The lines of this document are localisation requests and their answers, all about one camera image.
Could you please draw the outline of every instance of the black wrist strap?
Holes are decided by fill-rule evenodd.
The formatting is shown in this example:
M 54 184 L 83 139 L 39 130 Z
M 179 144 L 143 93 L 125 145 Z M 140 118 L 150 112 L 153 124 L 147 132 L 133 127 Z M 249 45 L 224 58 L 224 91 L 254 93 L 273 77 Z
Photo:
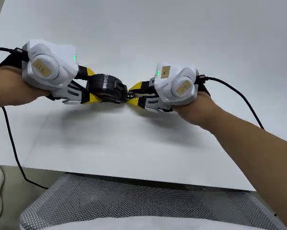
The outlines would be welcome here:
M 9 54 L 8 57 L 0 63 L 0 67 L 2 66 L 13 66 L 22 69 L 22 60 L 18 54 Z

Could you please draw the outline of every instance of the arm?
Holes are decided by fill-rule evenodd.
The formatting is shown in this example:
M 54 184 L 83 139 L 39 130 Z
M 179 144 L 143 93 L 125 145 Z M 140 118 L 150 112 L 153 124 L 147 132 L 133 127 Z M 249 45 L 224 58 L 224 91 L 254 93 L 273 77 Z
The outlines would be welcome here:
M 26 104 L 48 94 L 48 91 L 36 89 L 24 82 L 20 69 L 10 66 L 0 68 L 0 107 Z
M 287 141 L 219 108 L 204 92 L 176 107 L 186 121 L 215 135 L 261 197 L 287 225 Z

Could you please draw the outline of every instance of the black mechanical part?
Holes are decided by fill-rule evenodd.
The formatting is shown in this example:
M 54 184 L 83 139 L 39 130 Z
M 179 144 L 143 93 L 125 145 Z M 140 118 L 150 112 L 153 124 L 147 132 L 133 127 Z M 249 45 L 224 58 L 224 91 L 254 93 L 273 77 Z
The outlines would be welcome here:
M 95 74 L 89 77 L 86 89 L 103 102 L 120 104 L 128 100 L 127 86 L 111 75 Z
M 87 68 L 84 66 L 78 66 L 78 73 L 74 79 L 82 79 L 87 81 L 90 78 L 87 73 Z

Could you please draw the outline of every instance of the cable connector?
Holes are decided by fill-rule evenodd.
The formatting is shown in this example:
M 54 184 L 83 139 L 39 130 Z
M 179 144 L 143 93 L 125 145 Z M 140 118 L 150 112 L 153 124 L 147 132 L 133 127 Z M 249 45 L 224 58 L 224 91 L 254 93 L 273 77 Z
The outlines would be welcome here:
M 196 76 L 195 85 L 205 84 L 207 77 L 204 74 Z
M 17 57 L 19 57 L 22 61 L 29 61 L 28 52 L 24 49 L 15 48 L 12 50 L 12 53 L 17 55 Z

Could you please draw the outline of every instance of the floor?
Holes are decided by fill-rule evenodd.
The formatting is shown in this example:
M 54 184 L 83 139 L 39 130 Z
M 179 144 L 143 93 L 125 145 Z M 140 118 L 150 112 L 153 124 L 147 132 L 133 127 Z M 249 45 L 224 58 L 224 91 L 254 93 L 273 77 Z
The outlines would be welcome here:
M 3 213 L 0 217 L 0 230 L 18 230 L 20 214 L 43 194 L 44 189 L 24 181 L 18 167 L 1 166 L 1 168 L 5 174 L 5 183 L 1 191 Z M 30 180 L 46 187 L 51 186 L 63 174 L 39 169 L 24 170 Z

